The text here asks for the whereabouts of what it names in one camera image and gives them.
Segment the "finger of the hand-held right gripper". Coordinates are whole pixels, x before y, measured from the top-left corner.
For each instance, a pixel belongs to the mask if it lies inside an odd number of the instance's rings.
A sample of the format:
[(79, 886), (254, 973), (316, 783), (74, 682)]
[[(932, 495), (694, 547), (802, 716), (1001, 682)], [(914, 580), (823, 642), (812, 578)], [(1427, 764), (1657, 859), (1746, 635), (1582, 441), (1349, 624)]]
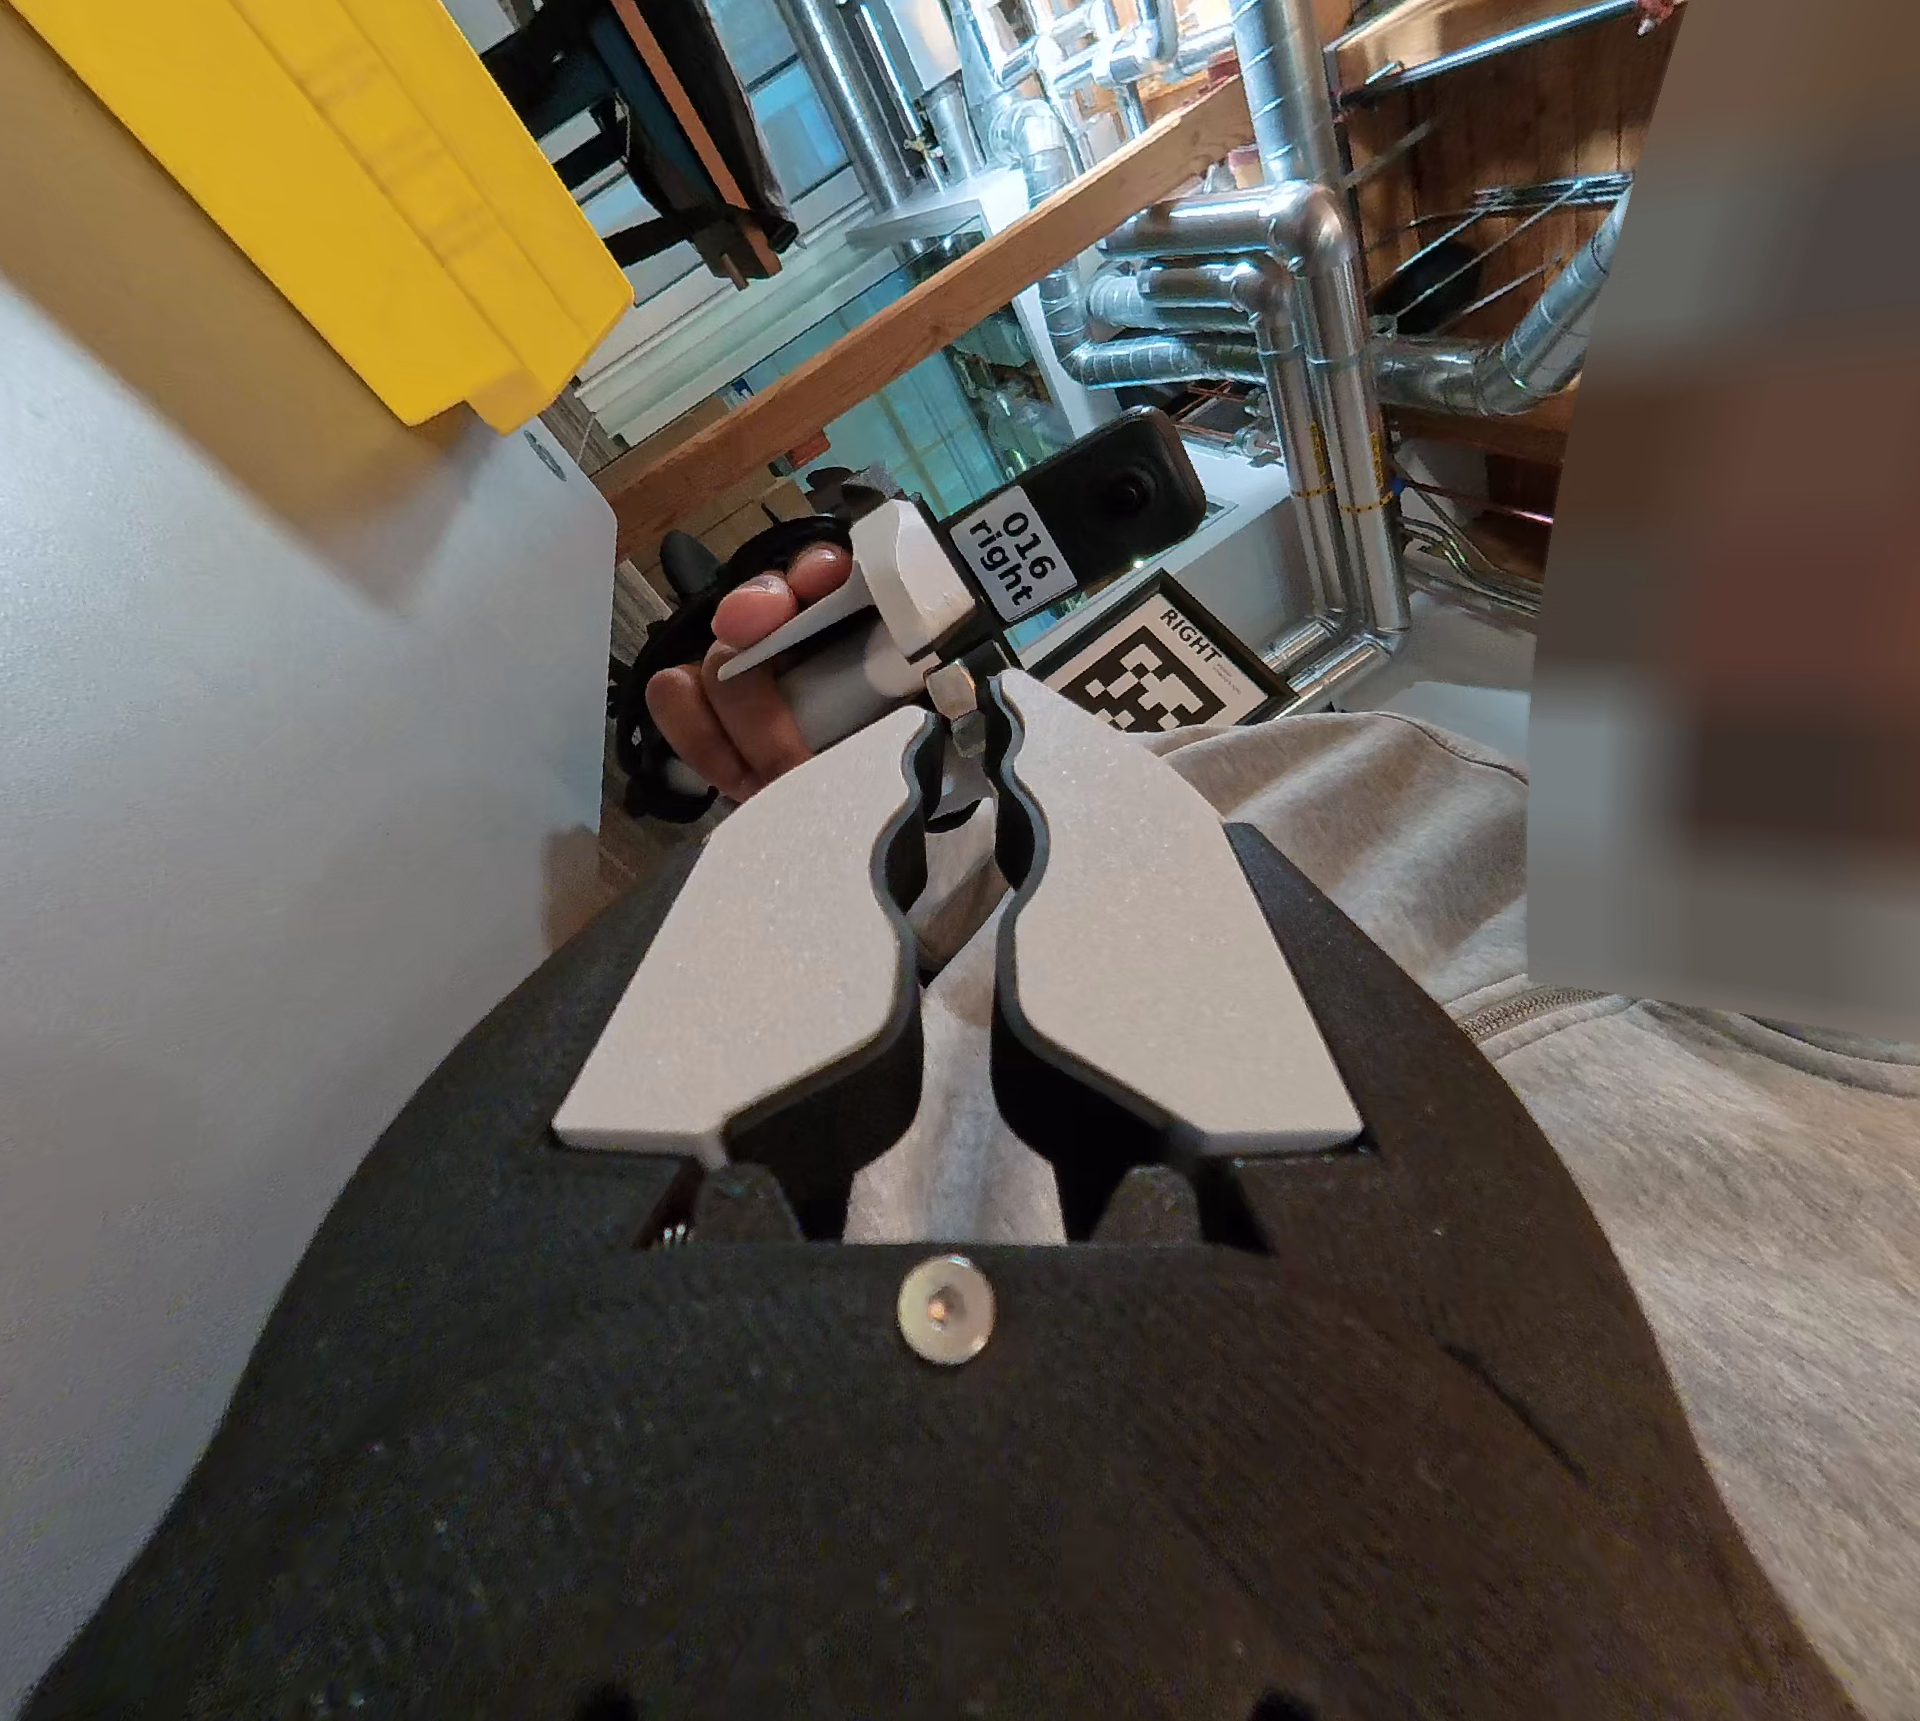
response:
[(858, 670), (877, 695), (918, 695), (935, 669), (989, 641), (982, 596), (948, 534), (911, 500), (883, 500), (851, 531), (852, 569), (877, 622)]
[(921, 690), (877, 611), (805, 611), (755, 642), (747, 633), (714, 642), (714, 709), (747, 758), (809, 758)]

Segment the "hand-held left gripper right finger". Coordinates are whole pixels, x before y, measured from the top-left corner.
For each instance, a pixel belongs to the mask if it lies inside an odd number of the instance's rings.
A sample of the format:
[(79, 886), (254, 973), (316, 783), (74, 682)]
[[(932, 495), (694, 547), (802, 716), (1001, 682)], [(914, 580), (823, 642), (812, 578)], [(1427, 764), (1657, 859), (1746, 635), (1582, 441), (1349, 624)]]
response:
[(1044, 682), (995, 682), (1013, 901), (995, 1094), (1038, 1152), (1325, 1152), (1362, 1114), (1213, 803)]

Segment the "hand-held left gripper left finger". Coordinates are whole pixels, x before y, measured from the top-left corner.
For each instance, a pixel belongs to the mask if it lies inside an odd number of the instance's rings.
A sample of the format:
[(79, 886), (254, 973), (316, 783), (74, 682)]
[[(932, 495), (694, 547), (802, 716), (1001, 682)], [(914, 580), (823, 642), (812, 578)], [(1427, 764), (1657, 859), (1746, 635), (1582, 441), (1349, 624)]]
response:
[(720, 1165), (733, 1135), (918, 1025), (931, 730), (900, 709), (707, 839), (553, 1117), (559, 1143)]

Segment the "yellow plastic bin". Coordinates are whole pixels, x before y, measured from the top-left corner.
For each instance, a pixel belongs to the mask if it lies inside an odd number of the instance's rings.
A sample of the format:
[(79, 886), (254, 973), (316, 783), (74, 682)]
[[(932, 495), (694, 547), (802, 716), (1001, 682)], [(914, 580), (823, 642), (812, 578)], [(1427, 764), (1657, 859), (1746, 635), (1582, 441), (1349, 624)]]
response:
[(401, 423), (545, 411), (632, 303), (443, 0), (9, 0)]

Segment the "person's right hand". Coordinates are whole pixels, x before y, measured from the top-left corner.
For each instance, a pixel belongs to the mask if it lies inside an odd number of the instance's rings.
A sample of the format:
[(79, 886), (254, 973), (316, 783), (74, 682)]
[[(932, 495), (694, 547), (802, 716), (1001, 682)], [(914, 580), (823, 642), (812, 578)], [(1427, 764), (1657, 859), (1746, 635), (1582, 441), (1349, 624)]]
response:
[(660, 737), (720, 796), (748, 801), (815, 754), (770, 666), (737, 679), (724, 676), (724, 669), (851, 574), (852, 554), (836, 544), (811, 547), (786, 569), (758, 573), (720, 599), (699, 661), (647, 681), (643, 697)]

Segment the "fiducial marker board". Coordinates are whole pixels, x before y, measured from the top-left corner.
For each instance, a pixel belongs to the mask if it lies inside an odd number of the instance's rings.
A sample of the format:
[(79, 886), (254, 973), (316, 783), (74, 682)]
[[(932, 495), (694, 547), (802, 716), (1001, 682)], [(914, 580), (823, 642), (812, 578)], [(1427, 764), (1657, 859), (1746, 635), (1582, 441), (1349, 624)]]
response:
[(1259, 725), (1295, 701), (1285, 679), (1164, 571), (1087, 611), (1028, 670), (1131, 734)]

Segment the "cluster of silver pipes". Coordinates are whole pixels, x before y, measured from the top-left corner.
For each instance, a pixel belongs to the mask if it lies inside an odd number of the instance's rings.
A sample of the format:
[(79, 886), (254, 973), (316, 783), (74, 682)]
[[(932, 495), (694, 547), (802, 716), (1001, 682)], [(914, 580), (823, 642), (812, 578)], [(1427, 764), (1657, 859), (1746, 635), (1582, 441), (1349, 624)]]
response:
[(1228, 0), (1267, 184), (1141, 210), (1028, 290), (1042, 364), (1080, 390), (1261, 384), (1308, 556), (1311, 611), (1267, 657), (1276, 714), (1327, 709), (1380, 670), (1411, 628), (1383, 404), (1516, 418), (1568, 389), (1627, 216), (1613, 210), (1497, 345), (1377, 336), (1366, 262), (1341, 187), (1312, 0)]

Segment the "wooden beam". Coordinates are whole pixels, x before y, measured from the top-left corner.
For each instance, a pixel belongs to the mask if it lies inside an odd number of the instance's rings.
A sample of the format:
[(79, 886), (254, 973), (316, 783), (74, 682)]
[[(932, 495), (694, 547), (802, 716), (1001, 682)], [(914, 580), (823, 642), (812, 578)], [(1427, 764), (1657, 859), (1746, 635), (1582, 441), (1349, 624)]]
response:
[(1254, 141), (1243, 80), (1208, 86), (1141, 138), (745, 404), (659, 458), (632, 448), (594, 476), (614, 522), (614, 559), (643, 556), (687, 515), (923, 364), (1065, 268), (1142, 208)]

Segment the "black bag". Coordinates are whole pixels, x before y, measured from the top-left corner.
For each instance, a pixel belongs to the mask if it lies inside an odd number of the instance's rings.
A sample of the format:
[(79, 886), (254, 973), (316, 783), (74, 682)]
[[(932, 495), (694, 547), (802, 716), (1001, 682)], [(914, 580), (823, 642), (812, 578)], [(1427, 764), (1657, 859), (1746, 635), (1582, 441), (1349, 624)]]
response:
[(756, 223), (776, 254), (786, 252), (800, 239), (800, 228), (788, 210), (756, 110), (724, 48), (709, 0), (635, 3), (733, 173), (743, 193), (745, 216)]

